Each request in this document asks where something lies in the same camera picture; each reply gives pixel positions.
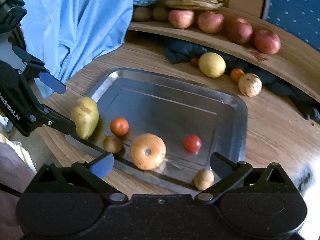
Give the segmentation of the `yellow green pear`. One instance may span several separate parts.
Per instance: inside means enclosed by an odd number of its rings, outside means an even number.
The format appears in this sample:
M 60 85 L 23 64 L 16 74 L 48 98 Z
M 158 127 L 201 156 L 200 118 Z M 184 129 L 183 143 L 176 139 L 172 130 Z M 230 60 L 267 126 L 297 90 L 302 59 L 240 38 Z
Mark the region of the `yellow green pear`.
M 71 110 L 71 120 L 75 122 L 77 135 L 81 139 L 88 139 L 99 121 L 97 103 L 87 96 L 78 98 Z

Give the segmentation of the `small red tomato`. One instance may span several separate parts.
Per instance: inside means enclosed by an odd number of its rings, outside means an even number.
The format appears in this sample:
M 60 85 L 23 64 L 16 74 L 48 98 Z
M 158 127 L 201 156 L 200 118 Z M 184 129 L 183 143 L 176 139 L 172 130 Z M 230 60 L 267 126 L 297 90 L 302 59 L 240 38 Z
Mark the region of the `small red tomato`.
M 186 136 L 183 144 L 184 148 L 189 152 L 197 152 L 202 147 L 201 139 L 194 134 Z
M 199 59 L 196 58 L 196 57 L 193 57 L 191 60 L 190 60 L 190 65 L 194 68 L 199 68 Z

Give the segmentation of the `small orange tangerine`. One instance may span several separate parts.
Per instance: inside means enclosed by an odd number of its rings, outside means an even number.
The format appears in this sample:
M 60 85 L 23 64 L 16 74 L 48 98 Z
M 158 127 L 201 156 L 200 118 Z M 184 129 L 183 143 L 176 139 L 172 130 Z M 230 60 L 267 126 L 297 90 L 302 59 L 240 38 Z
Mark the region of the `small orange tangerine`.
M 238 83 L 242 76 L 244 76 L 244 71 L 240 68 L 234 68 L 230 73 L 231 80 L 234 83 Z
M 122 117 L 117 117 L 110 122 L 111 132 L 118 137 L 126 135 L 129 131 L 129 123 Z

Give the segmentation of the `orange persimmon fruit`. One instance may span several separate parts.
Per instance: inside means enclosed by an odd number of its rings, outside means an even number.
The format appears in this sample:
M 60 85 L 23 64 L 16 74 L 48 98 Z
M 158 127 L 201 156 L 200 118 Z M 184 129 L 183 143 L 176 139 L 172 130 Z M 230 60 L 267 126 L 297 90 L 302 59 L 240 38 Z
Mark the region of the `orange persimmon fruit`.
M 130 158 L 137 168 L 153 170 L 163 163 L 166 151 L 165 143 L 160 137 L 145 133 L 132 142 Z

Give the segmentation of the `pale speckled round fruit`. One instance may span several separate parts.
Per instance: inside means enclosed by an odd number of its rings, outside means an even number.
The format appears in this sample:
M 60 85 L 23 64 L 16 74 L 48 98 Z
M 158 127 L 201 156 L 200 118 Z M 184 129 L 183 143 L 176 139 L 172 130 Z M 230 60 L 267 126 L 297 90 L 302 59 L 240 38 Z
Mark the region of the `pale speckled round fruit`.
M 260 78 L 252 73 L 246 73 L 238 82 L 240 92 L 247 97 L 257 96 L 261 92 L 262 86 Z

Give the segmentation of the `yellow lemon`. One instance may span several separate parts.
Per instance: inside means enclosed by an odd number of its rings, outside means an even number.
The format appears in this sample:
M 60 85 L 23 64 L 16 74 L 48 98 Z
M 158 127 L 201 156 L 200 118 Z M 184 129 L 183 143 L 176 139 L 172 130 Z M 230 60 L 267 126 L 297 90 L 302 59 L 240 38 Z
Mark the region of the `yellow lemon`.
M 207 77 L 218 78 L 224 74 L 226 63 L 219 54 L 206 52 L 199 58 L 199 69 Z

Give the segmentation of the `light blue hanging garment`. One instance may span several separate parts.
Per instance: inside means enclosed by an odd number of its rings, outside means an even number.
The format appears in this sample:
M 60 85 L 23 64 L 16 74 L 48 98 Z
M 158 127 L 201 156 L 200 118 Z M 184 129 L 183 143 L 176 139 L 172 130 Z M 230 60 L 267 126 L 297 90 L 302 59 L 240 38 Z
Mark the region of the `light blue hanging garment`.
M 157 0 L 23 0 L 27 52 L 61 82 L 121 46 L 134 6 Z

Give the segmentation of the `metal baking tray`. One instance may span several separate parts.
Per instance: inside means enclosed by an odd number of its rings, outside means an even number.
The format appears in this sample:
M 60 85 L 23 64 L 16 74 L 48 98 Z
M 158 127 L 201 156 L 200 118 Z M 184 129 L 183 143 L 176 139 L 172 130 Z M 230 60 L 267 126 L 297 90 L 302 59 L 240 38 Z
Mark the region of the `metal baking tray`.
M 152 72 L 120 68 L 107 73 L 89 93 L 98 106 L 99 122 L 87 142 L 68 135 L 67 141 L 85 153 L 98 157 L 103 140 L 111 134 L 110 122 L 122 117 L 129 123 L 123 150 L 114 156 L 114 167 L 146 182 L 181 194 L 197 194 L 193 178 L 210 166 L 217 152 L 232 162 L 245 158 L 247 106 L 235 94 L 202 87 Z M 133 140 L 144 133 L 155 134 L 166 145 L 159 168 L 142 171 L 132 162 Z M 186 136 L 202 141 L 197 152 L 184 148 Z

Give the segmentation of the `dark blue cloth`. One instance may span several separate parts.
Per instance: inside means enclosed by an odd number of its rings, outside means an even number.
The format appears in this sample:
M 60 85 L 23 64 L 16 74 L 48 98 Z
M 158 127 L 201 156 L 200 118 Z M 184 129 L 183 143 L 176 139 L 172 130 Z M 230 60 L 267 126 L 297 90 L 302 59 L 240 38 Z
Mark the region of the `dark blue cloth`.
M 257 75 L 269 91 L 279 96 L 287 96 L 305 119 L 319 122 L 319 102 L 294 85 L 254 64 L 213 48 L 178 39 L 170 39 L 164 48 L 164 55 L 172 64 L 190 62 L 192 58 L 199 58 L 206 52 L 217 53 L 224 59 L 226 75 L 235 68 L 243 70 L 244 73 Z

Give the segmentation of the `brown kiwi left shelf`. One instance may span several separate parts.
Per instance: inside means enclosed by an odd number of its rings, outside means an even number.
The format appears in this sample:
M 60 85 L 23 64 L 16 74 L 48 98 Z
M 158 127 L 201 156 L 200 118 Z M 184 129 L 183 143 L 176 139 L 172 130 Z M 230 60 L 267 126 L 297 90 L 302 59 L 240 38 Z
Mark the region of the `brown kiwi left shelf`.
M 132 19 L 138 22 L 148 21 L 152 16 L 152 11 L 147 7 L 136 7 L 133 10 Z

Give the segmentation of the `brown kiwi shelf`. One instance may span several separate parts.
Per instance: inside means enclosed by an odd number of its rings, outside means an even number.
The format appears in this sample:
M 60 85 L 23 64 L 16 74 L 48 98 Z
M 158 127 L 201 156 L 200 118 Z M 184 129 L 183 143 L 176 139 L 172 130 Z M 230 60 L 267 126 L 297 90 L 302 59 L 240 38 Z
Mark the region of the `brown kiwi shelf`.
M 132 19 L 138 22 L 148 21 L 152 16 L 152 11 L 147 7 L 136 7 L 133 10 Z
M 162 5 L 156 6 L 152 11 L 152 16 L 155 21 L 167 22 L 167 20 L 168 20 L 167 8 Z

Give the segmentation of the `wooden raised shelf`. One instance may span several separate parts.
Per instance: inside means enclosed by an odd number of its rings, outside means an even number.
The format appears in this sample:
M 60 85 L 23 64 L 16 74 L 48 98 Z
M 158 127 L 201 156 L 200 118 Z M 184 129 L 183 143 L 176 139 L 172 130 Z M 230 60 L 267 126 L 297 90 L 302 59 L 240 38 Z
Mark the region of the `wooden raised shelf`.
M 277 54 L 267 55 L 250 44 L 236 44 L 224 34 L 207 34 L 197 27 L 177 29 L 171 23 L 148 21 L 131 22 L 129 30 L 142 31 L 178 38 L 214 48 L 250 62 L 302 90 L 316 101 L 319 100 L 319 52 L 287 31 L 252 15 L 220 7 L 226 20 L 233 17 L 245 19 L 252 27 L 274 31 L 281 41 Z

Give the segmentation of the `brown kiwi right shelf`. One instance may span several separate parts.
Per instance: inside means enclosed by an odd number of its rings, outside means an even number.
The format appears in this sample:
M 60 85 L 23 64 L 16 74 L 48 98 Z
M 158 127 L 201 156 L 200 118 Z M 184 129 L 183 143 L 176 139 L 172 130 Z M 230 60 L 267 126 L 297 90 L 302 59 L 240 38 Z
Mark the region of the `brown kiwi right shelf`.
M 156 6 L 152 11 L 152 16 L 155 21 L 167 22 L 167 20 L 168 20 L 167 8 L 162 5 Z

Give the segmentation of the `red apple far right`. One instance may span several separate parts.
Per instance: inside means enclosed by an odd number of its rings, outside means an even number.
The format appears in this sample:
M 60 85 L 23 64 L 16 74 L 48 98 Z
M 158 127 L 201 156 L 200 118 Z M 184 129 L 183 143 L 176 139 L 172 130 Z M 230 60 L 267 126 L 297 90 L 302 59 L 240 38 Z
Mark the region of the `red apple far right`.
M 262 53 L 276 54 L 281 49 L 279 36 L 271 30 L 256 30 L 253 35 L 253 44 Z

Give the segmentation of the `red apple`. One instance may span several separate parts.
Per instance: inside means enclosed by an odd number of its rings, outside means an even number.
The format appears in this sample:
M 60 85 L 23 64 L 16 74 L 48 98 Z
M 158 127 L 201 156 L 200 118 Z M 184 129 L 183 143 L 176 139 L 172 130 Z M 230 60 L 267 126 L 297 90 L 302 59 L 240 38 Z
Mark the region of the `red apple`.
M 175 28 L 187 29 L 193 25 L 195 14 L 192 10 L 171 10 L 168 20 Z
M 213 11 L 205 11 L 199 14 L 197 25 L 205 33 L 215 34 L 222 30 L 225 17 Z
M 243 18 L 230 18 L 225 27 L 226 37 L 237 44 L 248 43 L 253 35 L 253 27 Z
M 253 44 L 262 53 L 276 54 L 281 49 L 279 36 L 271 30 L 256 30 L 253 35 Z

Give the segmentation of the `red apple far left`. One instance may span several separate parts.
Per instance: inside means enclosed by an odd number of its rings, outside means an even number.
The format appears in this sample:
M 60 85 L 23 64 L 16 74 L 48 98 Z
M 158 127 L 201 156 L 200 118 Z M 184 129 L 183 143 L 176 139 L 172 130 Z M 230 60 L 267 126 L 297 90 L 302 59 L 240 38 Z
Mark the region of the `red apple far left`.
M 187 29 L 193 25 L 195 14 L 192 10 L 171 10 L 168 20 L 175 28 Z

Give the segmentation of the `blue starry panel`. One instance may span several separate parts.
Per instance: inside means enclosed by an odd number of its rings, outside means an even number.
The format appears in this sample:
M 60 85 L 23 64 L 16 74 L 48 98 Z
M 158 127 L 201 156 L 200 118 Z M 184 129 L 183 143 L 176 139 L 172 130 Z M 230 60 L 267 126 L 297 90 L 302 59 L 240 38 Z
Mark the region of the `blue starry panel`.
M 319 0 L 266 0 L 262 19 L 319 51 Z

